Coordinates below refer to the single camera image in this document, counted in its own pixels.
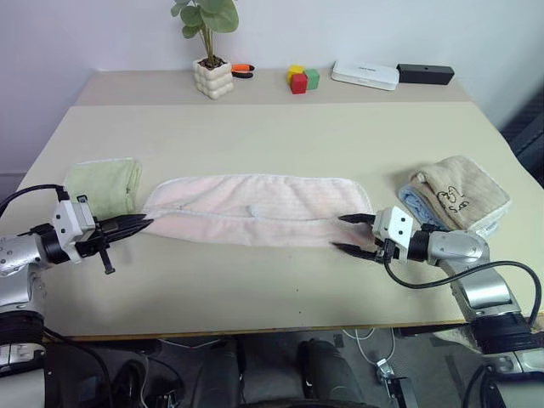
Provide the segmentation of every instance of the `green leaf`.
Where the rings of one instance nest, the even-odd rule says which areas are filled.
[[[216,14],[201,10],[201,16],[212,31],[232,32],[238,28],[238,13],[232,0],[224,0],[224,5]]]
[[[187,6],[181,10],[181,20],[189,27],[201,26],[201,11],[195,6]]]
[[[218,13],[225,4],[226,0],[196,0],[198,4],[209,14]]]
[[[183,7],[184,5],[181,3],[174,4],[173,7],[170,8],[170,14],[172,15],[172,17],[176,17]]]
[[[183,33],[185,38],[192,38],[196,35],[196,33],[202,28],[201,25],[196,27],[191,27],[188,25],[185,25],[184,28],[181,29],[181,32]]]

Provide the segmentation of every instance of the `pink towel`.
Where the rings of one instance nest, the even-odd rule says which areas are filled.
[[[370,230],[337,220],[372,213],[365,191],[344,178],[264,174],[184,177],[159,185],[145,203],[144,232],[193,242],[260,247],[372,245]]]

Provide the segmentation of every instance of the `red block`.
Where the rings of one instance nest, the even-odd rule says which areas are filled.
[[[306,94],[308,78],[304,74],[293,74],[291,76],[291,92],[294,94]]]

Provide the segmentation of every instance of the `yellow block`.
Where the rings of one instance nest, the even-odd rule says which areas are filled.
[[[291,83],[291,77],[293,74],[302,74],[304,72],[304,67],[302,65],[291,65],[289,71],[287,72],[287,82]]]

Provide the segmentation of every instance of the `white cable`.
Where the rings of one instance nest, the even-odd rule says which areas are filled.
[[[222,340],[221,339],[212,340],[211,342],[205,342],[205,343],[202,343],[202,344],[197,344],[196,346],[186,346],[185,344],[171,342],[170,340],[166,340],[164,338],[160,338],[159,341],[162,342],[162,343],[170,344],[172,346],[181,347],[182,349],[195,350],[195,349],[200,349],[202,347],[211,346],[212,344],[219,343]]]
[[[377,364],[377,361],[376,362],[370,361],[370,359],[368,357],[366,357],[366,354],[363,351],[363,348],[360,346],[360,337],[359,337],[359,333],[357,332],[357,329],[355,329],[355,337],[356,337],[355,341],[357,342],[357,347],[359,348],[360,355],[363,356],[363,358],[366,360],[366,362],[368,364],[371,364],[371,365],[375,366]],[[389,355],[385,358],[386,361],[389,361],[389,359],[391,357],[393,357],[393,354],[394,354],[394,332],[393,332],[393,327],[391,327],[391,341],[392,341],[391,351],[389,352]]]
[[[359,340],[366,340],[367,338],[371,338],[372,334],[374,334],[374,331],[376,329],[371,329],[368,334],[365,334],[363,337],[359,337]],[[348,336],[349,338],[353,338],[354,340],[357,338],[356,336],[352,336],[351,334],[348,333],[348,331],[346,330],[343,330],[343,333]]]
[[[144,408],[149,408],[149,406],[147,406],[147,404],[145,403],[144,401],[144,388],[145,388],[145,383],[147,383],[147,372],[150,370],[150,359],[147,358],[147,356],[145,356],[145,374],[144,374],[144,382],[142,382],[142,388],[139,389],[139,402],[142,403],[142,406]]]

